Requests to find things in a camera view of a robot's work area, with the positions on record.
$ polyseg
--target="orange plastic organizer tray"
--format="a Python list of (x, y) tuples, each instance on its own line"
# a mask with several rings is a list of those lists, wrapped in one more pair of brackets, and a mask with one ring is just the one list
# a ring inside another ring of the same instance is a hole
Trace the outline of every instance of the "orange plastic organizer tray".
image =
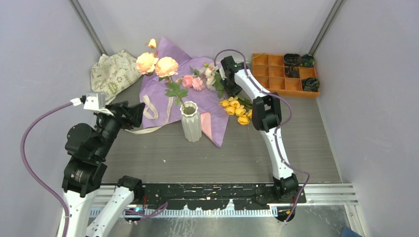
[(266, 89), (277, 92), (279, 95), (316, 98), (320, 94), (317, 92), (303, 91), (301, 80), (316, 78), (315, 68), (290, 67), (299, 72), (299, 78), (290, 78), (285, 75), (284, 57), (276, 54), (263, 54), (253, 59), (251, 62), (254, 78)]

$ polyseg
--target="pink rose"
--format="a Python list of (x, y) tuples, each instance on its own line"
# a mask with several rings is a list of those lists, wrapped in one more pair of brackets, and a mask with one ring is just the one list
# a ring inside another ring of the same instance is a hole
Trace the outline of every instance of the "pink rose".
[(171, 57), (164, 57), (156, 64), (156, 74), (161, 78), (177, 75), (179, 64)]
[(199, 77), (192, 79), (192, 86), (197, 91), (201, 91), (202, 89), (205, 88), (204, 84), (202, 83), (201, 78)]
[(185, 88), (191, 88), (192, 87), (192, 80), (193, 79), (194, 78), (191, 75), (184, 76), (183, 77), (183, 80), (182, 80), (182, 85)]
[(137, 69), (141, 74), (152, 73), (158, 58), (153, 53), (143, 53), (137, 58)]

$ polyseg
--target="white rose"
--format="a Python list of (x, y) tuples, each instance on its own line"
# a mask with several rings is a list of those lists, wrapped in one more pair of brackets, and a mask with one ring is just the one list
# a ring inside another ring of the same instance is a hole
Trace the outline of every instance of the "white rose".
[(210, 68), (205, 70), (205, 77), (210, 78), (212, 76), (213, 71)]
[(214, 83), (215, 83), (215, 77), (207, 78), (207, 85), (214, 85)]
[(207, 88), (208, 88), (209, 90), (216, 91), (216, 89), (215, 89), (215, 87), (214, 87), (213, 85), (208, 85), (208, 84), (207, 84)]

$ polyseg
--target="artificial flower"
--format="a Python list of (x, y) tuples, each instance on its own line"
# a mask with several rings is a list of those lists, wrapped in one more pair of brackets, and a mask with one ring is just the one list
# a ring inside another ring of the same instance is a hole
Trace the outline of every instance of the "artificial flower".
[(230, 97), (230, 98), (228, 98), (228, 101), (233, 101), (233, 100), (237, 100), (238, 99), (238, 97), (236, 96), (236, 97)]
[(215, 86), (214, 85), (208, 85), (207, 84), (207, 88), (209, 89), (209, 90), (212, 90), (212, 91), (216, 91), (217, 89), (215, 88)]
[(215, 77), (207, 78), (207, 85), (214, 85), (214, 83), (215, 83)]
[(242, 116), (246, 113), (246, 109), (244, 109), (245, 106), (241, 105), (240, 107), (236, 108), (236, 115)]
[(195, 90), (197, 91), (201, 91), (202, 89), (205, 88), (204, 83), (202, 82), (200, 77), (196, 77), (192, 79), (192, 86)]
[(240, 116), (240, 117), (237, 119), (237, 122), (239, 122), (239, 124), (241, 124), (241, 125), (247, 125), (247, 124), (249, 124), (250, 120), (249, 120), (249, 118), (248, 118), (248, 117), (246, 117), (246, 116)]
[(228, 100), (222, 100), (220, 101), (219, 105), (221, 105), (224, 108), (227, 108), (230, 105), (230, 102), (228, 102)]
[(253, 110), (250, 109), (249, 112), (246, 114), (246, 116), (250, 119), (251, 119), (251, 116), (252, 116), (252, 112), (253, 112)]
[(150, 42), (148, 42), (148, 46), (150, 48), (156, 48), (157, 47), (157, 42), (155, 39), (151, 39)]
[(206, 78), (210, 78), (215, 76), (215, 72), (214, 72), (214, 66), (209, 66), (206, 70), (205, 70), (205, 77)]
[(240, 102), (238, 100), (232, 100), (230, 101), (230, 106), (234, 108), (240, 108)]
[(191, 88), (192, 87), (192, 80), (193, 80), (194, 78), (193, 78), (193, 76), (191, 76), (191, 75), (186, 75), (186, 76), (184, 76), (183, 77), (183, 80), (182, 80), (182, 85), (185, 87), (185, 88)]
[(177, 75), (179, 64), (171, 57), (164, 57), (156, 64), (156, 74), (161, 78)]
[(234, 113), (236, 112), (236, 108), (231, 107), (231, 106), (229, 106), (229, 107), (225, 108), (224, 110), (226, 111), (226, 113), (227, 113), (228, 115), (234, 115)]
[(143, 53), (137, 58), (137, 69), (141, 74), (152, 73), (158, 58), (153, 53)]

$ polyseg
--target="peach rose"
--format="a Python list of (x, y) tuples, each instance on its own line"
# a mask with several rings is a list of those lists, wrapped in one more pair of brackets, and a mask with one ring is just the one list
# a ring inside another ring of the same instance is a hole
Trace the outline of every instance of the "peach rose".
[(148, 46), (150, 48), (156, 48), (157, 47), (157, 42), (155, 39), (151, 39), (150, 42), (148, 42)]
[(154, 53), (143, 53), (137, 58), (137, 69), (141, 74), (152, 73), (158, 58), (154, 57)]
[(171, 57), (164, 57), (156, 64), (156, 74), (161, 78), (177, 75), (179, 64)]

